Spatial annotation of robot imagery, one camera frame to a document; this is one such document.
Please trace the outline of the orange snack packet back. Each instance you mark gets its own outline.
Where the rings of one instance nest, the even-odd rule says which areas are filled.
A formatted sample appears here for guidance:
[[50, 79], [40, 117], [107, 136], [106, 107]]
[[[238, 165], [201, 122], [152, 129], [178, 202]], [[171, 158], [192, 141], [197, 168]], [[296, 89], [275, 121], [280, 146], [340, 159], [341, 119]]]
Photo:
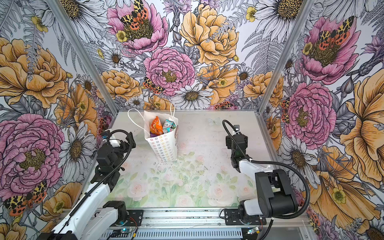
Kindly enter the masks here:
[[155, 136], [162, 135], [163, 132], [163, 126], [158, 116], [155, 117], [155, 119], [150, 124], [150, 134]]

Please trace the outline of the teal Fox's candy packet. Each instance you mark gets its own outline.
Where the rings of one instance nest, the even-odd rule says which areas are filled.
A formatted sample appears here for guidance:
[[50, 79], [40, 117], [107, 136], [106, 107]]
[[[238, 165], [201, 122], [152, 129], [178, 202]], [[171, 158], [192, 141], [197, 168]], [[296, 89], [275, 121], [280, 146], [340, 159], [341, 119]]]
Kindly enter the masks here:
[[165, 120], [164, 124], [163, 124], [163, 134], [167, 134], [169, 132], [172, 132], [173, 130], [175, 130], [177, 127], [177, 125], [175, 124], [174, 121], [171, 121], [171, 120]]

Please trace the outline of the white paper bag with cartoon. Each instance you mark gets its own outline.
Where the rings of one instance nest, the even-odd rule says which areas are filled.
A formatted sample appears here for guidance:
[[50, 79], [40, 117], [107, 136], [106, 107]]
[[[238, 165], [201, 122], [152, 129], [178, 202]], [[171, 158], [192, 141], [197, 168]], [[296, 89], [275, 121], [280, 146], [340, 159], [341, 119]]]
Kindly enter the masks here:
[[[139, 116], [143, 120], [142, 125], [139, 125], [138, 123], [136, 123], [136, 121], [134, 121], [131, 118], [130, 112], [132, 111], [138, 112], [137, 109], [128, 110], [127, 112], [128, 118], [135, 126], [139, 127], [144, 131], [144, 138], [151, 146], [157, 158], [163, 162], [176, 161], [178, 157], [178, 134], [179, 134], [179, 119], [175, 116], [176, 108], [173, 105], [171, 105], [169, 113], [148, 112], [148, 111], [144, 111], [143, 113], [138, 112]], [[162, 125], [164, 124], [165, 120], [174, 121], [175, 124], [177, 125], [176, 129], [167, 134], [162, 134], [155, 138], [151, 138], [150, 124], [155, 119], [156, 116], [159, 117]]]

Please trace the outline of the green circuit board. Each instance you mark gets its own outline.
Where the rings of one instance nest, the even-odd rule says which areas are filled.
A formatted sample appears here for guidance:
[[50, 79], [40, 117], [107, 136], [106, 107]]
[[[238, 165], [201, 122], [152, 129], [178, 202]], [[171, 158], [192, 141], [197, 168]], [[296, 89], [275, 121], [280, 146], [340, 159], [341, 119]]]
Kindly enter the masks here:
[[131, 238], [133, 237], [135, 231], [131, 229], [120, 229], [113, 231], [113, 238]]
[[254, 227], [254, 228], [251, 228], [251, 229], [248, 229], [247, 231], [247, 235], [258, 235], [260, 233], [260, 229], [258, 227]]

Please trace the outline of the aluminium frame post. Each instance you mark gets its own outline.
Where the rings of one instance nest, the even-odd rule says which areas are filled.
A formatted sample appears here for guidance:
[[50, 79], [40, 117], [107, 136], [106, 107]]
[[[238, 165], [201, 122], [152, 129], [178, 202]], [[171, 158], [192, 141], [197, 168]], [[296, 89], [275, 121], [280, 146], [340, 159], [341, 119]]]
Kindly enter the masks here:
[[274, 88], [276, 87], [276, 85], [279, 81], [279, 78], [281, 76], [281, 73], [283, 71], [285, 63], [290, 56], [290, 52], [293, 49], [293, 47], [294, 47], [294, 45], [295, 45], [295, 43], [299, 37], [301, 30], [305, 27], [307, 18], [310, 15], [310, 12], [311, 12], [313, 5], [314, 5], [314, 1], [303, 1], [302, 7], [298, 13], [298, 17], [296, 19], [296, 22], [293, 25], [293, 29], [292, 29], [291, 33], [287, 37], [286, 44], [283, 48], [283, 51], [280, 55], [280, 58], [277, 62], [277, 65], [276, 65], [274, 71], [273, 71], [273, 74], [271, 76], [270, 84], [267, 86], [266, 92], [264, 93], [264, 95], [262, 97], [262, 101], [259, 104], [258, 113], [260, 115], [264, 112], [264, 110], [267, 106], [267, 103], [269, 102], [269, 100], [272, 96], [272, 93], [273, 93]]
[[119, 108], [115, 104], [111, 95], [109, 94], [104, 82], [102, 81], [101, 76], [99, 75], [97, 68], [95, 67], [94, 63], [90, 58], [90, 55], [88, 54], [85, 46], [83, 45], [81, 38], [75, 31], [75, 28], [73, 27], [70, 18], [67, 16], [63, 6], [61, 5], [61, 2], [48, 1], [47, 4], [50, 10], [53, 12], [54, 16], [57, 18], [57, 20], [61, 21], [61, 26], [66, 35], [69, 37], [69, 41], [71, 42], [74, 49], [77, 51], [89, 75], [94, 80], [98, 90], [104, 97], [106, 104], [109, 106], [112, 114], [116, 117], [119, 113]]

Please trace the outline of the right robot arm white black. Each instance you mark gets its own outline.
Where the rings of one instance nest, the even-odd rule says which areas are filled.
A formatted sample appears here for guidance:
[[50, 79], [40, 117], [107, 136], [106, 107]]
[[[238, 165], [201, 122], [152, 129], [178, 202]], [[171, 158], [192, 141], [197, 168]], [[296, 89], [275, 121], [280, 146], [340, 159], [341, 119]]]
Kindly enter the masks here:
[[287, 173], [270, 167], [279, 163], [253, 161], [246, 154], [248, 137], [242, 134], [226, 136], [226, 146], [231, 150], [233, 168], [254, 181], [257, 190], [255, 198], [240, 201], [234, 219], [243, 224], [264, 224], [265, 218], [293, 219], [302, 214]]

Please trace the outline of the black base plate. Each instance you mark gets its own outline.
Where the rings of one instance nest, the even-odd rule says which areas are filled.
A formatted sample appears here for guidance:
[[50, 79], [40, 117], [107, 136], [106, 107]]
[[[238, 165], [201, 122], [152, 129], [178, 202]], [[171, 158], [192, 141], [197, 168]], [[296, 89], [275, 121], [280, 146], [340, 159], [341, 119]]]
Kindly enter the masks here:
[[245, 226], [245, 225], [266, 225], [266, 218], [260, 215], [248, 215], [245, 211], [239, 209], [223, 209], [220, 217], [225, 220], [226, 226]]
[[118, 210], [118, 219], [115, 222], [115, 226], [140, 227], [143, 215], [143, 210]]

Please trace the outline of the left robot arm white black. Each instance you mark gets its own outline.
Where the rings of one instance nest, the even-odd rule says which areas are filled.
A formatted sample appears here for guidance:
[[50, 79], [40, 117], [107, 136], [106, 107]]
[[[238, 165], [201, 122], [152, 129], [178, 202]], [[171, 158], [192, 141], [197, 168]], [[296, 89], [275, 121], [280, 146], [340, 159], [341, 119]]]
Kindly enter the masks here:
[[123, 201], [104, 200], [121, 176], [120, 169], [136, 143], [132, 134], [125, 140], [106, 139], [97, 152], [97, 165], [83, 197], [50, 233], [39, 240], [97, 240], [113, 225], [123, 226], [129, 219]]

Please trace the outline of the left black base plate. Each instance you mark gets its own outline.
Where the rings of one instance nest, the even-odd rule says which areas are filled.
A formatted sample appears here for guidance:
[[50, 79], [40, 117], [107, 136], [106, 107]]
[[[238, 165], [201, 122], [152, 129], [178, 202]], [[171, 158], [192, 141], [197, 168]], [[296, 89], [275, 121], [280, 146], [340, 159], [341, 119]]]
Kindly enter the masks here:
[[115, 222], [115, 226], [140, 227], [143, 215], [143, 210], [118, 210], [118, 219]]

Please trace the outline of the left green circuit board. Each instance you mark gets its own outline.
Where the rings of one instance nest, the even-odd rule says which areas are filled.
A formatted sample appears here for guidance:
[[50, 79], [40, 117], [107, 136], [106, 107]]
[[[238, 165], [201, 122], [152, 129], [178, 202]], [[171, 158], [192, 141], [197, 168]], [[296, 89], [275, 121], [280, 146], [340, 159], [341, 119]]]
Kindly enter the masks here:
[[113, 238], [131, 238], [133, 237], [135, 231], [131, 229], [120, 229], [113, 231]]

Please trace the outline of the aluminium front rail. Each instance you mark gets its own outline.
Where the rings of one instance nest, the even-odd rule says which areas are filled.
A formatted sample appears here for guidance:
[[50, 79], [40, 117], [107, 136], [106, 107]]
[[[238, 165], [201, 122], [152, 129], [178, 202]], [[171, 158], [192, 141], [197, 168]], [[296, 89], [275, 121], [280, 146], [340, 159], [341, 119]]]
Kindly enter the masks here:
[[127, 210], [143, 210], [143, 220], [140, 229], [176, 229], [176, 228], [252, 228], [257, 225], [226, 226], [220, 217], [224, 208], [144, 208]]

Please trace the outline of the right aluminium frame post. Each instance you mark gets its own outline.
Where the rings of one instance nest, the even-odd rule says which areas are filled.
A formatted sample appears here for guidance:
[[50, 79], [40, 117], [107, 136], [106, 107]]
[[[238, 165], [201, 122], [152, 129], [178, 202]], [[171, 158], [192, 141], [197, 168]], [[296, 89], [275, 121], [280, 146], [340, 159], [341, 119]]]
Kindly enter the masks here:
[[259, 104], [258, 113], [260, 115], [264, 112], [264, 110], [267, 106], [267, 103], [269, 102], [269, 100], [272, 96], [272, 93], [273, 93], [274, 88], [276, 87], [276, 85], [279, 81], [279, 78], [281, 76], [281, 73], [283, 71], [285, 63], [290, 56], [290, 52], [293, 49], [293, 47], [294, 47], [294, 45], [295, 45], [295, 43], [299, 37], [301, 30], [305, 27], [307, 18], [310, 15], [310, 12], [311, 12], [313, 5], [314, 5], [314, 1], [303, 1], [302, 7], [298, 13], [298, 17], [296, 19], [296, 22], [293, 25], [293, 29], [292, 29], [291, 33], [287, 37], [286, 44], [283, 48], [283, 51], [280, 55], [280, 58], [277, 62], [277, 65], [276, 65], [274, 71], [273, 71], [273, 74], [271, 76], [270, 84], [267, 86], [266, 92], [264, 93], [264, 95], [262, 97], [262, 101]]

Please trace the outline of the right green circuit board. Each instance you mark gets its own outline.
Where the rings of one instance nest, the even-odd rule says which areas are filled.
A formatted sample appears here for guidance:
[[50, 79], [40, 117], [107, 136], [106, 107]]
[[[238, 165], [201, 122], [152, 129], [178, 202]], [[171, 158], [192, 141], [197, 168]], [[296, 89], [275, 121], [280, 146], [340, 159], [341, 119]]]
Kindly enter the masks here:
[[247, 231], [247, 235], [258, 235], [260, 233], [260, 229], [258, 227], [254, 227], [254, 228], [251, 228], [251, 229], [248, 229]]

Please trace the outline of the left aluminium frame post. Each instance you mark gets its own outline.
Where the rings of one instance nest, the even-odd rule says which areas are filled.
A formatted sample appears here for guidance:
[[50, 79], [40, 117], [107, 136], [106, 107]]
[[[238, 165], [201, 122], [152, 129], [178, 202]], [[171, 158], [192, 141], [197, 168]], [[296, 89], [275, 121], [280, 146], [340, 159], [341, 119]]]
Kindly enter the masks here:
[[61, 2], [48, 1], [47, 4], [50, 10], [53, 12], [54, 16], [57, 18], [57, 20], [61, 21], [61, 26], [66, 35], [69, 37], [69, 41], [71, 42], [74, 49], [77, 51], [89, 75], [94, 80], [98, 90], [104, 97], [106, 104], [109, 106], [112, 114], [116, 117], [119, 113], [119, 108], [115, 104], [111, 95], [109, 94], [104, 82], [102, 81], [101, 76], [99, 75], [97, 68], [95, 67], [94, 63], [90, 58], [90, 55], [88, 54], [85, 46], [83, 45], [81, 38], [75, 31], [75, 28], [73, 27], [70, 18], [67, 16], [63, 6], [61, 5]]

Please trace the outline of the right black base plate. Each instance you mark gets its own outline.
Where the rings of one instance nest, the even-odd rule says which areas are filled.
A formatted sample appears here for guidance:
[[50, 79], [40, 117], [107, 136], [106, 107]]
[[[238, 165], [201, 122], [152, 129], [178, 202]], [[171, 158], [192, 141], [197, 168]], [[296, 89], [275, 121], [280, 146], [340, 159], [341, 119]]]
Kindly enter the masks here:
[[223, 209], [220, 217], [225, 220], [226, 226], [245, 226], [245, 225], [266, 225], [266, 218], [260, 215], [248, 215], [245, 211], [239, 209]]

